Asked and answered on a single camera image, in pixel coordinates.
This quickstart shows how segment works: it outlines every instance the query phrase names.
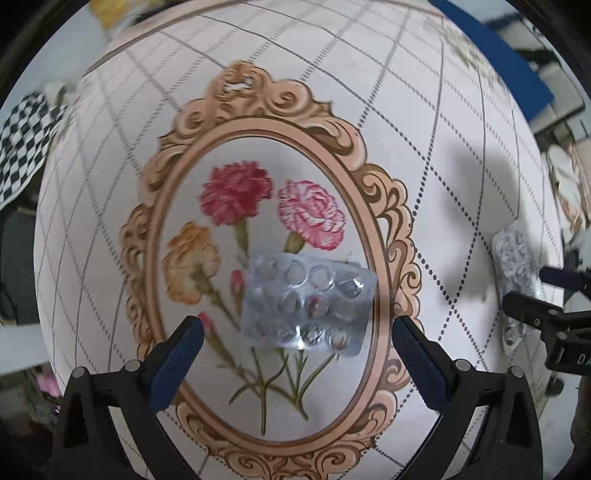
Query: grid pattern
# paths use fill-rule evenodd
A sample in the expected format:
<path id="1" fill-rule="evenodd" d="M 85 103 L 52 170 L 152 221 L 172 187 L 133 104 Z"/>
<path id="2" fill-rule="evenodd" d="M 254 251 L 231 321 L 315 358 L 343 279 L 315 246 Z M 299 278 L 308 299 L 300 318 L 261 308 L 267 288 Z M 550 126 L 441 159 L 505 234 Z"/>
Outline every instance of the grid pattern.
<path id="1" fill-rule="evenodd" d="M 157 138 L 236 59 L 276 79 L 300 79 L 316 99 L 332 101 L 335 115 L 362 132 L 369 161 L 404 182 L 427 336 L 452 358 L 490 371 L 520 364 L 532 390 L 544 383 L 535 333 L 510 359 L 501 353 L 491 239 L 523 218 L 535 263 L 562 265 L 547 167 L 514 100 L 465 67 L 426 28 L 429 18 L 456 28 L 388 2 L 252 1 L 154 32 L 83 79 L 73 125 L 50 156 L 35 232 L 41 326 L 62 388 L 76 365 L 112 371 L 135 357 L 119 228 L 138 203 L 137 178 Z M 553 288 L 544 297 L 561 303 Z M 393 425 L 339 478 L 394 478 L 412 457 L 436 415 L 412 383 L 397 397 Z M 172 412 L 160 420 L 202 478 L 238 477 L 196 447 Z M 476 412 L 449 473 L 461 467 L 481 421 Z M 125 427 L 119 432 L 138 456 Z M 141 458 L 134 466 L 147 475 Z"/>

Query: table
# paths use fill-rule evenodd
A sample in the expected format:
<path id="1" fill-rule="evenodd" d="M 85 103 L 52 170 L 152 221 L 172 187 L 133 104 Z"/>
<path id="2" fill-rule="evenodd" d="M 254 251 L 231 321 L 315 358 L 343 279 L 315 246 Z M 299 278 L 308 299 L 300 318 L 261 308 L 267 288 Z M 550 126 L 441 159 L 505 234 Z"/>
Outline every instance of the table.
<path id="1" fill-rule="evenodd" d="M 536 265 L 562 265 L 533 135 L 439 11 L 188 2 L 124 32 L 78 87 L 41 186 L 41 326 L 63 388 L 76 365 L 120 369 L 205 312 L 206 343 L 158 416 L 202 478 L 391 478 L 437 418 L 390 347 L 393 316 L 477 368 L 521 365 L 543 393 L 539 336 L 501 348 L 491 238 L 517 218 Z M 257 248 L 377 273 L 359 356 L 249 347 L 236 325 Z"/>

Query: blue gripper pad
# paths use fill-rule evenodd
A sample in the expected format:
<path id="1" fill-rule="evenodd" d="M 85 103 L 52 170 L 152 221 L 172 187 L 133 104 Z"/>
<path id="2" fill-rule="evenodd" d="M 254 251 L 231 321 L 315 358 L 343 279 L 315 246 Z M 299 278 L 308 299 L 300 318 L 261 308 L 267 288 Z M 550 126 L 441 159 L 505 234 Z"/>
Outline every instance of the blue gripper pad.
<path id="1" fill-rule="evenodd" d="M 404 323 L 403 317 L 395 319 L 392 323 L 392 344 L 406 366 L 425 405 L 431 410 L 441 412 L 449 401 L 446 379 L 427 351 L 421 346 L 417 337 Z"/>
<path id="2" fill-rule="evenodd" d="M 205 331 L 201 320 L 193 318 L 191 325 L 152 377 L 148 406 L 156 414 L 171 404 L 195 357 L 203 346 Z"/>

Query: blue panel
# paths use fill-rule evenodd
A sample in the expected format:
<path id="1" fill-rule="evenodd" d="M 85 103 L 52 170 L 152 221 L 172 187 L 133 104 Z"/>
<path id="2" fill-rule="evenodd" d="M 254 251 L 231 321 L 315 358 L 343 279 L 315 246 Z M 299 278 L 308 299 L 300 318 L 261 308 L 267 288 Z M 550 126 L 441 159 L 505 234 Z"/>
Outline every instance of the blue panel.
<path id="1" fill-rule="evenodd" d="M 474 42 L 503 79 L 528 121 L 553 99 L 538 74 L 503 39 L 447 0 L 429 0 Z"/>

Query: green leaf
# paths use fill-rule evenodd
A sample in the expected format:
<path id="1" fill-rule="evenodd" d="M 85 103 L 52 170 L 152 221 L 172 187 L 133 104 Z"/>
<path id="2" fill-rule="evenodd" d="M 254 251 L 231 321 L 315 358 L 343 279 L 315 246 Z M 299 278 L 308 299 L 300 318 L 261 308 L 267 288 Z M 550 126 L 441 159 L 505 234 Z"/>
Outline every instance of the green leaf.
<path id="1" fill-rule="evenodd" d="M 304 248 L 305 244 L 306 240 L 304 240 L 299 233 L 290 232 L 290 234 L 287 235 L 287 240 L 285 240 L 283 251 L 289 254 L 297 254 L 302 248 Z"/>
<path id="2" fill-rule="evenodd" d="M 243 386 L 241 386 L 238 390 L 236 390 L 234 392 L 234 395 L 231 396 L 230 400 L 228 401 L 228 405 L 232 405 L 236 399 L 242 395 L 246 390 L 248 390 L 251 386 L 247 383 L 245 383 Z"/>

